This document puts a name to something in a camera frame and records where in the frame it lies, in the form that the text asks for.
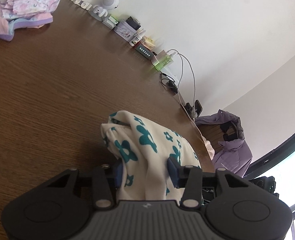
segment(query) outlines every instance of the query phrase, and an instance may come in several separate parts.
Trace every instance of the small bottle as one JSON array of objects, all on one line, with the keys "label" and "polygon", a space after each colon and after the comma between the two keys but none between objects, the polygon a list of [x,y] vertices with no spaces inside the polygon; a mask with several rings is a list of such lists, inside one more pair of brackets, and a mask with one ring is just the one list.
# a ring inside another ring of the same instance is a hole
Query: small bottle
[{"label": "small bottle", "polygon": [[135,44],[137,44],[146,33],[146,30],[142,30],[139,33],[137,33],[132,40],[130,40],[129,44],[133,47]]},{"label": "small bottle", "polygon": [[164,50],[161,51],[158,55],[156,55],[156,59],[158,62],[154,67],[160,71],[165,66],[168,66],[173,63],[173,57],[177,55],[177,52],[174,51],[173,53],[170,53],[170,51],[165,52]]}]

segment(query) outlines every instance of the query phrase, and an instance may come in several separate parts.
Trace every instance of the phone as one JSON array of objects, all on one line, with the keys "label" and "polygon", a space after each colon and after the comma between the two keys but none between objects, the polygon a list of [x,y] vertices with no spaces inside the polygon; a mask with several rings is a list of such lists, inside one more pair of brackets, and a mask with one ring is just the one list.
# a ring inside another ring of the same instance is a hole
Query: phone
[{"label": "phone", "polygon": [[195,112],[196,112],[197,115],[198,115],[198,116],[197,116],[197,118],[198,118],[198,117],[200,116],[202,110],[203,110],[203,108],[202,108],[202,106],[201,106],[199,100],[195,100],[194,107],[195,107]]}]

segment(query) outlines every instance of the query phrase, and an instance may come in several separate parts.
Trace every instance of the white speaker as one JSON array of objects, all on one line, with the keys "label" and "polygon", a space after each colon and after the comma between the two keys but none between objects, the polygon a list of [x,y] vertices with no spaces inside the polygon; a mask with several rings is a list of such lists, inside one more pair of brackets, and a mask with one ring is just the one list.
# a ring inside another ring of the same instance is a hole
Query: white speaker
[{"label": "white speaker", "polygon": [[115,9],[119,5],[120,0],[101,0],[100,5],[94,5],[93,10],[89,13],[99,21],[102,21],[102,17],[107,16],[107,11]]},{"label": "white speaker", "polygon": [[117,8],[120,0],[101,0],[101,5],[106,10],[112,10]]}]

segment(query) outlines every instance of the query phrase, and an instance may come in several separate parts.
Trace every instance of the black plastic mount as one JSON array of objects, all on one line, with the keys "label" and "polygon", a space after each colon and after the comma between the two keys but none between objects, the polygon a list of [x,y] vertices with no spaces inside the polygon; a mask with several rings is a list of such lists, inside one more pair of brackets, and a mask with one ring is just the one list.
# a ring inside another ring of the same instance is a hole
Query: black plastic mount
[{"label": "black plastic mount", "polygon": [[[119,239],[118,232],[129,240],[146,234],[146,239],[182,239],[179,223],[192,239],[281,240],[291,226],[289,207],[270,192],[225,169],[206,173],[182,167],[175,158],[168,159],[167,168],[173,185],[185,188],[180,206],[173,201],[117,203],[121,167],[118,161],[89,173],[66,170],[11,201],[1,216],[9,239],[112,240]],[[80,198],[82,187],[91,187],[90,204]],[[202,189],[209,188],[215,197],[203,205]],[[134,227],[124,220],[140,223]]]}]

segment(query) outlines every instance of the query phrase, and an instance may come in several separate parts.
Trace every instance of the wood grain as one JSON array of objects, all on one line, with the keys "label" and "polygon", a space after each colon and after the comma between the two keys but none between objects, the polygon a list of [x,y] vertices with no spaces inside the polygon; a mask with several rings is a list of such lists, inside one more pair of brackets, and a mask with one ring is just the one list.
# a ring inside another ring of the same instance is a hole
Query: wood grain
[{"label": "wood grain", "polygon": [[9,201],[69,167],[113,163],[100,124],[118,110],[177,131],[204,171],[214,171],[197,129],[147,59],[69,0],[53,17],[0,40],[0,215]]}]

